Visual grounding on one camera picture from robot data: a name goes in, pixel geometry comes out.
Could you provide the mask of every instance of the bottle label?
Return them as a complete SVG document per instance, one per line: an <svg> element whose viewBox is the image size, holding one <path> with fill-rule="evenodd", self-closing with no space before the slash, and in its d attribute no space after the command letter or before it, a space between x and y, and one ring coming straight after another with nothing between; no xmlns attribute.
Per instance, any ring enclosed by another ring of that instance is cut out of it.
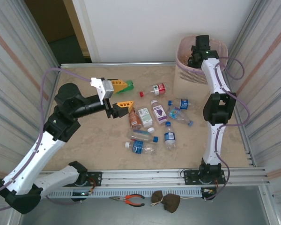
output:
<svg viewBox="0 0 281 225"><path fill-rule="evenodd" d="M169 113L169 116L173 119L176 119L178 114L180 113L180 109L177 107L174 107L171 112Z"/></svg>
<svg viewBox="0 0 281 225"><path fill-rule="evenodd" d="M139 115L143 125L153 122L152 117L150 116L149 110L147 108L140 109Z"/></svg>
<svg viewBox="0 0 281 225"><path fill-rule="evenodd" d="M188 100L187 99L182 99L181 100L180 109L187 109L187 108L188 108Z"/></svg>
<svg viewBox="0 0 281 225"><path fill-rule="evenodd" d="M175 140L175 133L173 132L168 132L164 134L164 141L167 140Z"/></svg>
<svg viewBox="0 0 281 225"><path fill-rule="evenodd" d="M161 105L153 107L153 110L159 121L162 121L162 120L168 118L167 114L165 113L165 111L163 110L163 107Z"/></svg>
<svg viewBox="0 0 281 225"><path fill-rule="evenodd" d="M136 154L141 154L143 144L144 144L144 142L134 141L133 147L132 147L132 152L134 152Z"/></svg>
<svg viewBox="0 0 281 225"><path fill-rule="evenodd" d="M165 86L163 83L153 85L153 90L155 95L160 95L165 93Z"/></svg>
<svg viewBox="0 0 281 225"><path fill-rule="evenodd" d="M133 132L135 132L135 133L139 133L139 134L144 134L144 135L150 135L150 133L149 133L149 132L147 132L147 131L143 131L143 130L133 130Z"/></svg>

